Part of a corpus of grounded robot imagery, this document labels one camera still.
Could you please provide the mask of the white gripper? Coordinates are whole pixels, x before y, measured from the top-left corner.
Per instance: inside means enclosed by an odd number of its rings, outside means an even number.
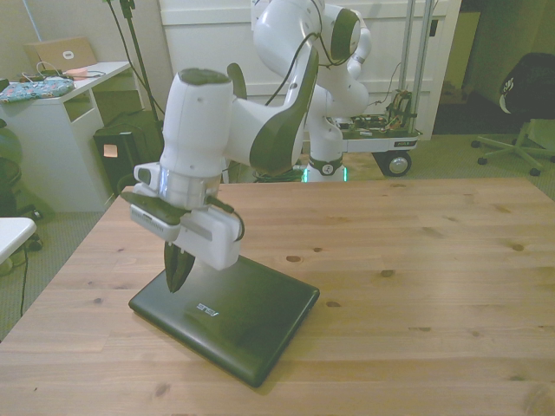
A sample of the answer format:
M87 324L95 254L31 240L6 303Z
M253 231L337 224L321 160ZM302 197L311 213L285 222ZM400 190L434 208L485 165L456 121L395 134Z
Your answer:
M210 207L171 215L137 203L131 205L130 214L133 221L166 241L164 264L171 293L183 286L194 258L215 270L238 261L242 226L232 214Z

